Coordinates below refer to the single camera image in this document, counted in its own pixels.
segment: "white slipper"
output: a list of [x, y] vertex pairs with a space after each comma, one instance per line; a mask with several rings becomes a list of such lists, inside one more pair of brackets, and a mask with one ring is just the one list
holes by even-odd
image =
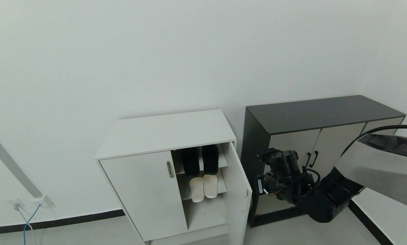
[[205, 183], [203, 185], [203, 189], [205, 191], [205, 197], [207, 198], [216, 198], [217, 197], [217, 176], [215, 175], [204, 175], [203, 176], [203, 182]]
[[191, 200], [193, 202], [202, 202], [205, 194], [203, 193], [203, 179], [201, 177], [190, 180]]

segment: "white tile floor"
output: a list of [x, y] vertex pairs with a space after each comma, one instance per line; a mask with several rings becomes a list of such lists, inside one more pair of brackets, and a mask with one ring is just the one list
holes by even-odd
[[[129, 222], [117, 217], [94, 222], [35, 230], [38, 245], [132, 245], [127, 234]], [[34, 245], [27, 233], [27, 245]], [[0, 234], [0, 245], [23, 244], [21, 232]], [[187, 245], [224, 245], [226, 236], [205, 239]], [[244, 245], [379, 245], [356, 216], [345, 209], [332, 222], [320, 224], [308, 216], [247, 228]]]

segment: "black cabinet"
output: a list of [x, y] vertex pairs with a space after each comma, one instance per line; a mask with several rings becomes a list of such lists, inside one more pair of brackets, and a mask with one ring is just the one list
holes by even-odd
[[[401, 124], [405, 116], [360, 95], [246, 107], [241, 163], [252, 188], [258, 174], [270, 171], [257, 155], [272, 147], [297, 151], [300, 166], [315, 161], [311, 168], [324, 177], [354, 138], [375, 127]], [[274, 196], [254, 191], [252, 200], [251, 227], [303, 215]]]

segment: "slipper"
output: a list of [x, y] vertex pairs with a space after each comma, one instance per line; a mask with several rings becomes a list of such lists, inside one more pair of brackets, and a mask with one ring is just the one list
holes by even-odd
[[205, 194], [203, 192], [203, 179], [201, 177], [190, 180], [191, 200], [193, 202], [202, 202]]
[[200, 174], [198, 147], [186, 148], [180, 151], [185, 176], [194, 178]]
[[219, 171], [219, 149], [216, 145], [202, 146], [203, 172], [214, 175]]
[[205, 197], [207, 198], [216, 198], [218, 194], [217, 190], [217, 176], [215, 175], [204, 175], [203, 176], [203, 189], [205, 192]]

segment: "white wall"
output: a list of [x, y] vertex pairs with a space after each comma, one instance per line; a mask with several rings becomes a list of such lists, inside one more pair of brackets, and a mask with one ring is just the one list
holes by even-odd
[[[395, 6], [359, 92], [407, 114], [407, 2]], [[407, 206], [372, 190], [354, 200], [394, 244], [407, 244]]]
[[[246, 105], [356, 94], [398, 4], [1, 1], [0, 141], [56, 204], [34, 221], [120, 208], [93, 161], [119, 118], [221, 108], [241, 147]], [[35, 208], [13, 178], [0, 226]]]

